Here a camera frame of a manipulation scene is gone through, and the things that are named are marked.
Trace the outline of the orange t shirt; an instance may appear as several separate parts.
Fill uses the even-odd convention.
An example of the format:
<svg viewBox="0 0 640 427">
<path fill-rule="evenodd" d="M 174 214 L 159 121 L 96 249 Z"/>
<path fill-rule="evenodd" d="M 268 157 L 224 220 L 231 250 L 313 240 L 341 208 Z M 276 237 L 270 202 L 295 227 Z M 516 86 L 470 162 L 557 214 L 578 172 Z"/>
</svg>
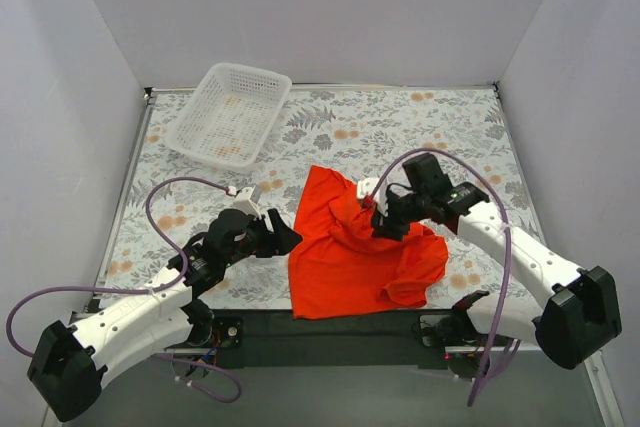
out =
<svg viewBox="0 0 640 427">
<path fill-rule="evenodd" d="M 288 260 L 295 318 L 426 305 L 428 287 L 446 271 L 444 238 L 419 223 L 401 241 L 376 238 L 372 214 L 360 207 L 353 182 L 332 169 L 311 167 L 294 224 L 302 241 Z"/>
</svg>

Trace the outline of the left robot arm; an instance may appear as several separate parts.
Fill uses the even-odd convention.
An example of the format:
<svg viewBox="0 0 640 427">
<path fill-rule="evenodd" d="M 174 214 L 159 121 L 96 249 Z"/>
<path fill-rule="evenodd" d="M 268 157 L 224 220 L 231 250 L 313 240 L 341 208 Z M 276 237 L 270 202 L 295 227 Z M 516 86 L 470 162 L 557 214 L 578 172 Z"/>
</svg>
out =
<svg viewBox="0 0 640 427">
<path fill-rule="evenodd" d="M 228 267 L 248 257 L 289 254 L 302 237 L 275 209 L 255 217 L 225 209 L 209 229 L 189 239 L 141 295 L 127 295 L 69 326 L 42 332 L 27 376 L 61 422 L 88 410 L 104 387 L 167 347 L 205 345 L 213 313 L 200 295 L 220 283 Z"/>
</svg>

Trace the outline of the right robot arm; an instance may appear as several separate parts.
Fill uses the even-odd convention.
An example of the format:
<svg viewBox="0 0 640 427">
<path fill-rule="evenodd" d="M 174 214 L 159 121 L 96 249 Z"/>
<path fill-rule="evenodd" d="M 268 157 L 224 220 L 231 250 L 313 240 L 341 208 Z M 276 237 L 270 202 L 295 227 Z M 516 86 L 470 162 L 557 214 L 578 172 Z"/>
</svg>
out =
<svg viewBox="0 0 640 427">
<path fill-rule="evenodd" d="M 507 218 L 498 195 L 471 182 L 455 185 L 438 162 L 438 151 L 415 149 L 397 159 L 409 182 L 398 195 L 385 177 L 361 180 L 356 197 L 373 208 L 373 234 L 400 241 L 413 223 L 445 226 L 500 263 L 534 304 L 511 302 L 504 291 L 477 291 L 452 308 L 454 336 L 475 344 L 500 335 L 538 346 L 556 365 L 573 369 L 622 332 L 614 277 L 586 269 L 548 249 Z"/>
</svg>

